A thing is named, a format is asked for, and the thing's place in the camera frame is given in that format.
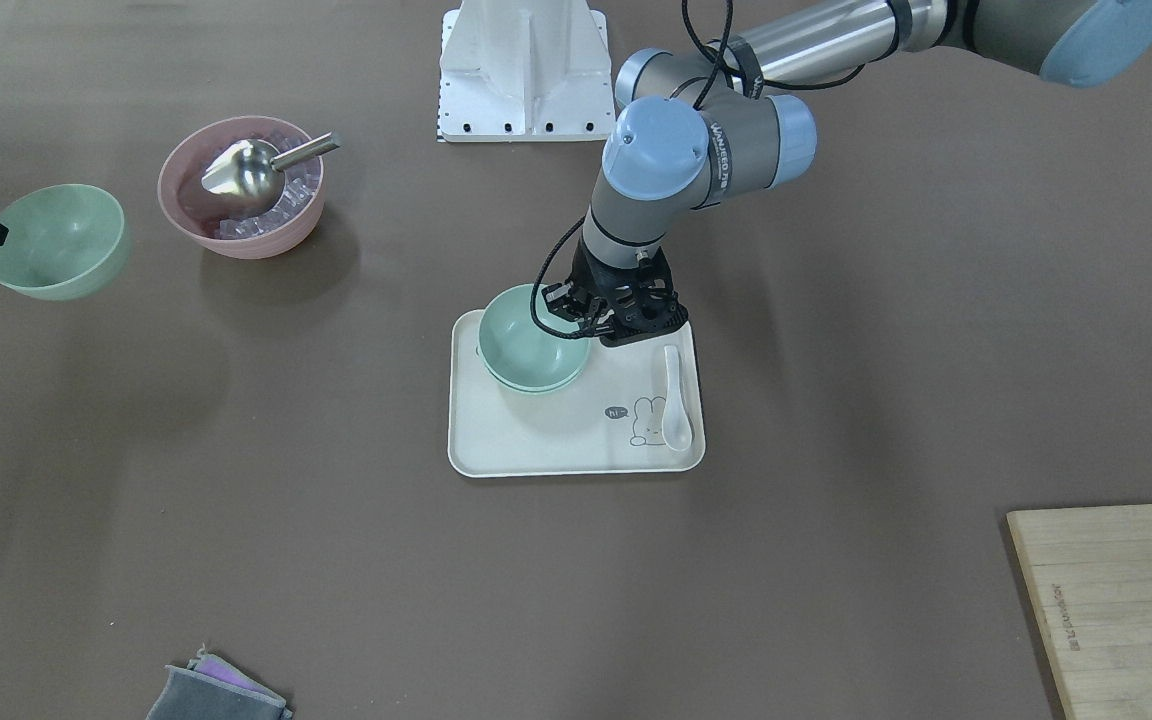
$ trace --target spoon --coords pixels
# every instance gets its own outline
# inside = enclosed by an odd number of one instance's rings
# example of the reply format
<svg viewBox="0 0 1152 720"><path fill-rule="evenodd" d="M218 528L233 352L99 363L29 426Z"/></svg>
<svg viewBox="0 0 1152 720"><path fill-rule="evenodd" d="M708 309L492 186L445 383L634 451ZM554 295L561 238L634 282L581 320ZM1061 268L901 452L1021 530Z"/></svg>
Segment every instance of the spoon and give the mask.
<svg viewBox="0 0 1152 720"><path fill-rule="evenodd" d="M180 206L198 222L268 213L283 196L285 169L338 147L340 141L334 132L282 154L266 141L238 141L217 156L200 177L180 187Z"/></svg>
<svg viewBox="0 0 1152 720"><path fill-rule="evenodd" d="M679 347L664 347L664 417L660 432L669 450L683 452L691 447L691 420L687 418L687 409L682 406L682 381L679 377Z"/></svg>

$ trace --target folded towel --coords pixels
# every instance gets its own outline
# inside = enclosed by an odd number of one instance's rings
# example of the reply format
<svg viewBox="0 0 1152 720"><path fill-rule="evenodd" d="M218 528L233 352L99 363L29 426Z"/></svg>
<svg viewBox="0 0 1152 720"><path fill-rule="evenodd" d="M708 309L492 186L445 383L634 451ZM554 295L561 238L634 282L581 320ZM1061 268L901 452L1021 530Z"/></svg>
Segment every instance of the folded towel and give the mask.
<svg viewBox="0 0 1152 720"><path fill-rule="evenodd" d="M287 702L219 655L166 666L168 684L145 720L291 720Z"/></svg>

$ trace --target gray tabletop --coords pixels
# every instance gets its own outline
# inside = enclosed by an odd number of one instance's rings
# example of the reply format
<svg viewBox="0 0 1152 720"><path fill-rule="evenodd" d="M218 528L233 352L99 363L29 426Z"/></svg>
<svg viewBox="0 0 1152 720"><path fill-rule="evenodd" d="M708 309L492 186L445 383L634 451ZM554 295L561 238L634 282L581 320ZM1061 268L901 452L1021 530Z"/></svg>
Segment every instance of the gray tabletop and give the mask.
<svg viewBox="0 0 1152 720"><path fill-rule="evenodd" d="M813 169L668 237L699 468L483 482L452 324L600 145L434 143L447 9L0 1L0 209L96 184L134 240L90 300L0 287L0 717L142 717L204 643L305 720L1059 712L1005 515L1152 502L1152 50L1091 91L933 50L806 94ZM602 9L616 66L685 48L674 3ZM347 142L275 259L157 207L241 114Z"/></svg>

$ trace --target light blue cap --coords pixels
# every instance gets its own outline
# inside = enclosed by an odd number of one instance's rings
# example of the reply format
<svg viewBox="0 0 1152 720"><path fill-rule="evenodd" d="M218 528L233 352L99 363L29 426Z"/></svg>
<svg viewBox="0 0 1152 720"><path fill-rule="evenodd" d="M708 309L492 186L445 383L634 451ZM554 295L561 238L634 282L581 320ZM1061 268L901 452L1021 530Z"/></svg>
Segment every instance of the light blue cap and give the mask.
<svg viewBox="0 0 1152 720"><path fill-rule="evenodd" d="M772 184L767 185L776 187L801 176L812 167L817 132L814 132L812 111L808 108L806 103L791 94L773 94L768 100L776 106L776 121L781 126L781 151L776 156L776 176L772 179Z"/></svg>
<svg viewBox="0 0 1152 720"><path fill-rule="evenodd" d="M1117 76L1152 45L1152 0L1098 0L1064 31L1038 77L1096 88Z"/></svg>
<svg viewBox="0 0 1152 720"><path fill-rule="evenodd" d="M616 97L617 108L634 103L634 89L639 85L639 77L643 77L643 68L649 67L652 58L657 55L669 55L667 51L659 47L644 47L637 51L621 65L621 71L616 73L616 86L613 88L612 96Z"/></svg>
<svg viewBox="0 0 1152 720"><path fill-rule="evenodd" d="M602 176L635 200L664 200L699 176L708 158L708 129L682 100L639 97L602 146Z"/></svg>

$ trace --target cutting board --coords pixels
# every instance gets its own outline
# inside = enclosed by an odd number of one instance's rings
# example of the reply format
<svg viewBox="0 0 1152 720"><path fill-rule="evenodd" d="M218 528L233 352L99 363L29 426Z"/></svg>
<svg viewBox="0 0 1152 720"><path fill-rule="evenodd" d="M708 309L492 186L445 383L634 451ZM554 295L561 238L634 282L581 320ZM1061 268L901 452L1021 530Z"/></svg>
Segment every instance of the cutting board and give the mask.
<svg viewBox="0 0 1152 720"><path fill-rule="evenodd" d="M1152 720L1152 505L1007 515L1069 720Z"/></svg>

